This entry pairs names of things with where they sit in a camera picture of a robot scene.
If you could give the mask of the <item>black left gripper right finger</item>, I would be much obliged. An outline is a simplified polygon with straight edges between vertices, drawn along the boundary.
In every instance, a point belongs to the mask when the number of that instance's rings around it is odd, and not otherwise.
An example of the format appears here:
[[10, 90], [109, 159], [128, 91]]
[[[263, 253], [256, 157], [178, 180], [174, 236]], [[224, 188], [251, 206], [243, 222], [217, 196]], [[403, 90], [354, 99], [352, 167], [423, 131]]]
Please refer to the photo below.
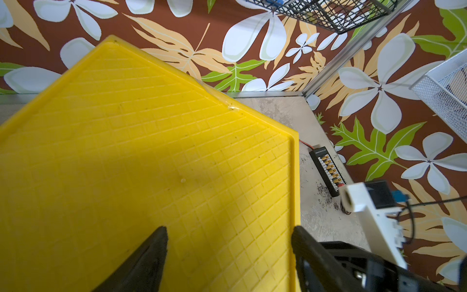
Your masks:
[[365, 292], [362, 281], [338, 261], [366, 250], [342, 241], [318, 242], [302, 226], [295, 226], [291, 246], [302, 292]]

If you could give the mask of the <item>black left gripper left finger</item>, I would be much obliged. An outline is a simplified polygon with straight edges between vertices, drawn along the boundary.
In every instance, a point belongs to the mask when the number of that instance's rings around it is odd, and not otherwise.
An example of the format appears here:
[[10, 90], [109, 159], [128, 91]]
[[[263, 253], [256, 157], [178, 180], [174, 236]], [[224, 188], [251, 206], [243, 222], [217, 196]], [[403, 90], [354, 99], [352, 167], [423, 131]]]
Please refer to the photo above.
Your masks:
[[158, 227], [95, 292], [158, 292], [168, 253], [168, 232]]

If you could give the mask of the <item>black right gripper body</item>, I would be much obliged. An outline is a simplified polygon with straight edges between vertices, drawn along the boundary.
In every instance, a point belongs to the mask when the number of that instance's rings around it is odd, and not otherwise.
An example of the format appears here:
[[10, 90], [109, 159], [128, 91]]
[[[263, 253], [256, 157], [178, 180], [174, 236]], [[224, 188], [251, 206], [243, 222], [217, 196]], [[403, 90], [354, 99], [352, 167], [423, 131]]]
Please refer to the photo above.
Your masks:
[[451, 292], [453, 289], [395, 265], [382, 257], [341, 241], [321, 245], [337, 261], [340, 270], [331, 269], [334, 278], [357, 283], [367, 292]]

